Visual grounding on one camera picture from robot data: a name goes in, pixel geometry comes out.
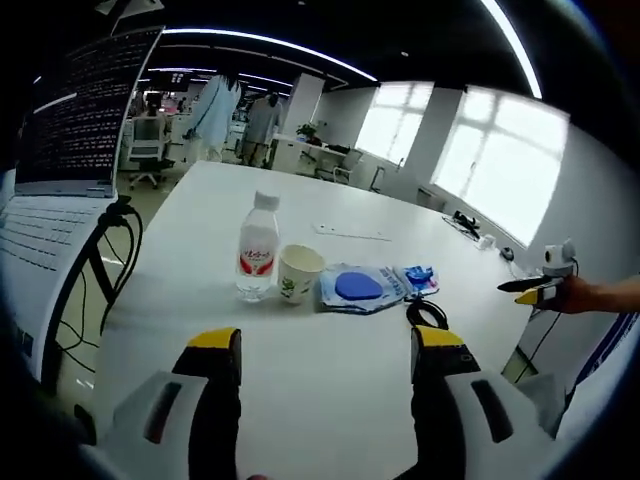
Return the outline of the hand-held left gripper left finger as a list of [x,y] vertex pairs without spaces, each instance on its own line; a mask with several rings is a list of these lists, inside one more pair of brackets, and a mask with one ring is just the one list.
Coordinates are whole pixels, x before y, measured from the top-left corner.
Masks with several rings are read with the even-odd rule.
[[203,332],[114,410],[112,461],[128,479],[236,479],[241,330]]

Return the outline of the person's right hand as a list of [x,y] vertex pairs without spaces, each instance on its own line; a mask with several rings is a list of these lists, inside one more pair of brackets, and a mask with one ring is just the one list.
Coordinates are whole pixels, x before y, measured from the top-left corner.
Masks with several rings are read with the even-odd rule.
[[565,314],[595,311],[598,307],[598,289],[577,276],[568,276],[556,287],[550,309]]

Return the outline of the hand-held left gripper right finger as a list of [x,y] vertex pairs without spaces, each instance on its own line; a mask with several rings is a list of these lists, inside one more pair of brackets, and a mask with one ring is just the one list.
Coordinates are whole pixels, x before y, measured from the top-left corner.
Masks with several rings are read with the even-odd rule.
[[448,330],[411,331],[412,479],[542,479],[554,440],[535,404]]

